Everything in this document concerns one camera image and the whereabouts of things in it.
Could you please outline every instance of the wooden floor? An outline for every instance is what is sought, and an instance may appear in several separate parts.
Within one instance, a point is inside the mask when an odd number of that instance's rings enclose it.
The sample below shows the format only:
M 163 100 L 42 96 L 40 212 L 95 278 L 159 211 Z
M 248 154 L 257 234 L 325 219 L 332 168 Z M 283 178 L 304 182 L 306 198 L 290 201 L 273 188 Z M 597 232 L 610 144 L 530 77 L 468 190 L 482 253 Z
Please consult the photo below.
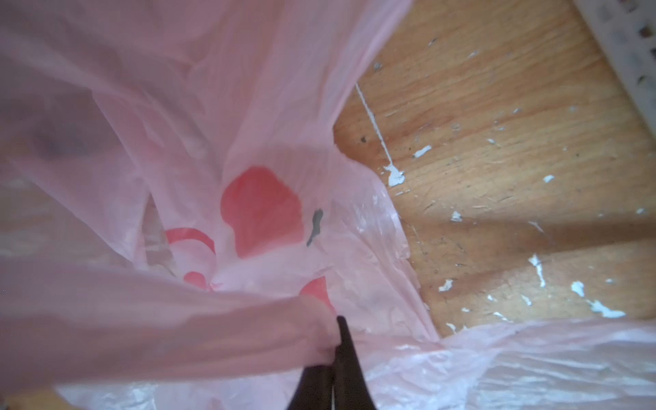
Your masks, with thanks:
M 442 335 L 495 312 L 593 316 L 586 299 L 656 316 L 656 142 L 570 1 L 417 1 L 375 62 L 359 85 L 405 171 L 389 192 Z M 378 174 L 388 165 L 356 92 L 335 139 Z M 11 404 L 69 408 L 49 392 Z

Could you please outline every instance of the pink plastic bag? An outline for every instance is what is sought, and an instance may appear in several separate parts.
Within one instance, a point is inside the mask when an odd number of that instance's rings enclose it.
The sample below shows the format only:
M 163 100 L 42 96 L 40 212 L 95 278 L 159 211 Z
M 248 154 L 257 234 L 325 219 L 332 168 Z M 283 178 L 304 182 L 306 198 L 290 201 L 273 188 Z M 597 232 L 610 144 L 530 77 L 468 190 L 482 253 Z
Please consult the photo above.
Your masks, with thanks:
M 440 340 L 386 188 L 332 135 L 409 6 L 3 2 L 0 391 L 283 409 L 337 312 L 381 409 L 653 408 L 652 323 Z

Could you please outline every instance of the wood plank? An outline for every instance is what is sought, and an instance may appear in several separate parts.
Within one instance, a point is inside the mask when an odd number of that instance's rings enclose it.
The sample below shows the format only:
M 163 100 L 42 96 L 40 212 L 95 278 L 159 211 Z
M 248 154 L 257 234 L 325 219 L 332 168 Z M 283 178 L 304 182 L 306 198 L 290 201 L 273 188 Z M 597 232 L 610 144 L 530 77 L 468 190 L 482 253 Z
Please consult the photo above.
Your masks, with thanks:
M 418 1 L 375 62 L 359 84 L 405 171 L 389 194 L 442 335 L 494 312 L 593 316 L 586 298 L 656 316 L 656 144 L 572 3 Z M 355 92 L 335 140 L 378 174 L 388 164 Z

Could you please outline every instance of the gray smudge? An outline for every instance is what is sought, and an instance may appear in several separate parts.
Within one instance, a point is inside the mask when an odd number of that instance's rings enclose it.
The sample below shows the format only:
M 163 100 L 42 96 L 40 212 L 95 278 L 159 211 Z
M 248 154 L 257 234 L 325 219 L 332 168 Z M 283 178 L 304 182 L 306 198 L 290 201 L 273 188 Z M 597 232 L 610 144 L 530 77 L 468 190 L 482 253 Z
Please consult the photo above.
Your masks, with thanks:
M 321 218 L 323 218 L 323 209 L 319 208 L 314 211 L 314 215 L 312 215 L 312 233 L 308 239 L 308 247 L 312 243 L 314 237 L 321 233 L 321 228 L 319 227 L 319 224 L 321 224 Z

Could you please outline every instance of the peeling white paint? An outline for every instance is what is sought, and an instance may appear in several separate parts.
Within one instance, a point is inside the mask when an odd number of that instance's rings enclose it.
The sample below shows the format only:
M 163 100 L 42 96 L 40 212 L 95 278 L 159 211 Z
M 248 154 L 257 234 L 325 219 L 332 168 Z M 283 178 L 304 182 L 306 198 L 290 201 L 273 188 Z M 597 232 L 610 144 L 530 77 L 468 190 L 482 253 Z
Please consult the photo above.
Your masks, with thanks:
M 419 158 L 420 156 L 424 155 L 426 152 L 428 152 L 432 149 L 433 149 L 433 147 L 431 147 L 430 145 L 427 145 L 424 148 L 422 148 L 421 150 L 419 150 L 419 151 L 415 152 L 414 154 L 412 154 L 412 158 Z
M 392 156 L 390 155 L 390 151 L 387 149 L 387 145 L 385 144 L 385 139 L 383 139 L 382 134 L 380 133 L 380 128 L 378 127 L 378 123 L 376 122 L 376 116 L 373 115 L 373 112 L 367 105 L 367 101 L 365 100 L 364 94 L 362 94 L 362 90 L 360 89 L 360 85 L 356 83 L 356 90 L 358 92 L 358 95 L 360 96 L 360 100 L 362 101 L 362 105 L 365 107 L 365 111 L 367 112 L 367 115 L 369 116 L 369 120 L 371 121 L 371 124 L 373 125 L 374 131 L 376 131 L 376 135 L 378 136 L 378 139 L 380 140 L 380 143 L 382 144 L 383 149 L 385 150 L 385 154 L 387 155 L 387 159 L 390 161 L 390 164 L 387 165 L 385 168 L 387 171 L 390 171 L 390 178 L 388 179 L 388 185 L 389 186 L 397 186 L 399 184 L 403 184 L 405 181 L 405 176 L 403 175 L 403 171 L 399 172 L 398 169 L 394 166 L 394 162 L 392 161 Z
M 583 291 L 584 287 L 585 287 L 585 285 L 581 281 L 572 282 L 572 285 L 571 285 L 572 292 L 576 293 L 577 295 L 579 295 L 582 298 L 585 297 L 585 292 Z
M 509 322 L 512 322 L 512 320 L 510 320 L 510 319 L 508 319 L 507 317 L 503 316 L 503 315 L 500 314 L 499 312 L 494 312 L 493 315 L 494 315 L 494 316 L 498 316 L 498 317 L 501 318 L 501 320 L 503 320 L 503 321 L 509 321 Z
M 458 211 L 453 211 L 453 214 L 451 215 L 451 221 L 462 222 L 462 215 L 460 215 Z
M 396 169 L 396 167 L 392 164 L 389 164 L 383 168 L 385 168 L 387 171 L 390 171 L 390 178 L 387 180 L 387 185 L 397 186 L 405 182 L 405 175 L 403 175 L 403 171 L 399 172 L 399 170 Z
M 537 257 L 537 253 L 533 254 L 533 256 L 529 259 L 529 262 L 531 263 L 531 265 L 535 266 L 535 272 L 537 273 L 538 277 L 540 278 L 540 287 L 545 287 L 546 282 L 544 281 L 544 276 L 543 276 L 543 272 L 542 272 L 542 262 Z
M 588 300 L 587 302 L 590 304 L 590 309 L 594 313 L 601 313 L 605 318 L 617 319 L 626 316 L 626 313 L 622 312 L 621 310 L 611 310 L 607 308 L 599 300 L 595 300 L 594 302 Z
M 444 281 L 444 285 L 438 287 L 438 290 L 440 292 L 446 292 L 446 291 L 451 290 L 452 287 L 453 287 L 453 279 L 446 279 Z
M 533 222 L 532 220 L 530 220 L 530 221 L 529 221 L 529 225 L 533 225 L 533 226 L 535 227 L 535 229 L 537 229 L 538 231 L 540 231 L 541 234 L 544 233 L 542 227 L 540 227 L 540 224 L 538 224 L 537 222 Z

